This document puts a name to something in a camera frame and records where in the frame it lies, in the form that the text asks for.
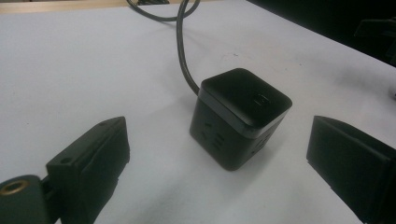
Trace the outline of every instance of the black cube power strip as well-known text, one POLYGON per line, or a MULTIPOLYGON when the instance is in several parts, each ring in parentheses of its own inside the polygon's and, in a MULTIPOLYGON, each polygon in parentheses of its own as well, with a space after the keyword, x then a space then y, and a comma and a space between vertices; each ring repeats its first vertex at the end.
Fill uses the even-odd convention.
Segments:
POLYGON ((204 80, 190 132, 226 170, 237 170, 260 149, 285 117, 291 100, 237 68, 204 80))

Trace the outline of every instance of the black plastic housing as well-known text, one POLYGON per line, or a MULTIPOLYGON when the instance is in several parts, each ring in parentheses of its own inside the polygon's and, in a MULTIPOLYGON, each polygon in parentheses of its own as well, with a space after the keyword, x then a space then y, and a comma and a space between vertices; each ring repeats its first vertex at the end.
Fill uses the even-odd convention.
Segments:
POLYGON ((44 190, 35 175, 23 175, 0 184, 0 223, 50 223, 44 190))
POLYGON ((124 117, 105 120, 48 164, 50 184, 60 192, 63 224, 92 224, 113 195, 130 158, 124 117))
POLYGON ((308 162, 364 223, 396 223, 396 150, 336 119, 315 116, 308 162))
POLYGON ((248 70, 204 80, 190 133, 226 170, 236 170, 264 147, 291 107, 289 97, 248 70))

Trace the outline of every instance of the white table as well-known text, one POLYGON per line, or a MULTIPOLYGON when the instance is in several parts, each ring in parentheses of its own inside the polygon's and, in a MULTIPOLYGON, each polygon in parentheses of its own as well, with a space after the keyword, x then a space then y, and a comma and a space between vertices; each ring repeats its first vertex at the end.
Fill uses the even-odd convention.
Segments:
MULTIPOLYGON (((178 5, 146 7, 176 15, 178 5)), ((361 223, 306 162, 314 115, 396 147, 396 69, 242 0, 184 22, 197 83, 243 67, 293 101, 265 148, 227 172, 190 137, 196 96, 174 23, 128 7, 0 15, 0 182, 45 164, 94 124, 127 119, 131 161, 95 223, 361 223)))

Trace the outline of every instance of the dark background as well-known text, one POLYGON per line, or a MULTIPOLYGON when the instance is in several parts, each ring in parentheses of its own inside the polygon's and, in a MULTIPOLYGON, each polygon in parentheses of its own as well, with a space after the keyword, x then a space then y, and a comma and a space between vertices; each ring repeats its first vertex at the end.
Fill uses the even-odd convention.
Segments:
POLYGON ((318 34, 390 62, 393 38, 355 37, 361 20, 396 17, 396 0, 248 0, 318 34))

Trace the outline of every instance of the black cable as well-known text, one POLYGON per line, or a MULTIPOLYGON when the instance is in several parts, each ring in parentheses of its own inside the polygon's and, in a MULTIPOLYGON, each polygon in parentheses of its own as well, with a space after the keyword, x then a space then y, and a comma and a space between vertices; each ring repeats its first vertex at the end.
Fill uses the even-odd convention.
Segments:
POLYGON ((190 16, 190 14, 196 8, 198 8, 200 0, 195 0, 194 4, 187 12, 186 12, 186 8, 187 8, 187 4, 189 3, 189 0, 183 0, 180 4, 180 8, 178 10, 177 17, 158 17, 158 16, 152 15, 150 13, 147 13, 145 10, 139 8, 135 3, 132 2, 132 0, 126 0, 126 1, 137 13, 139 13, 145 17, 148 17, 152 20, 155 20, 155 21, 176 21, 177 22, 177 28, 176 28, 176 31, 177 31, 177 54, 178 54, 178 60, 180 63, 180 68, 181 68, 181 71, 183 72, 184 78, 186 79, 186 81, 189 84, 192 91, 194 91, 194 93, 196 95, 198 95, 199 87, 192 79, 189 68, 187 66, 186 55, 184 53, 183 19, 190 16))
MULTIPOLYGON (((159 17, 156 15, 152 15, 150 13, 148 13, 147 11, 141 9, 140 7, 138 7, 134 2, 132 2, 132 0, 126 0, 126 2, 129 4, 129 6, 131 6, 131 8, 133 8, 137 13, 148 17, 154 21, 176 21, 177 17, 159 17)), ((195 11, 196 8, 198 8, 198 5, 200 3, 200 0, 197 0, 194 2, 194 5, 192 5, 192 7, 184 14, 184 17, 188 17, 191 15, 191 13, 193 11, 195 11)))
POLYGON ((183 72, 184 78, 186 78, 187 83, 189 84, 190 88, 194 91, 194 93, 198 95, 199 87, 192 79, 189 68, 187 67, 186 55, 184 54, 183 18, 188 3, 189 0, 184 0, 183 2, 181 2, 180 8, 177 13, 177 21, 176 21, 177 54, 178 54, 178 61, 180 63, 180 68, 181 71, 183 72))

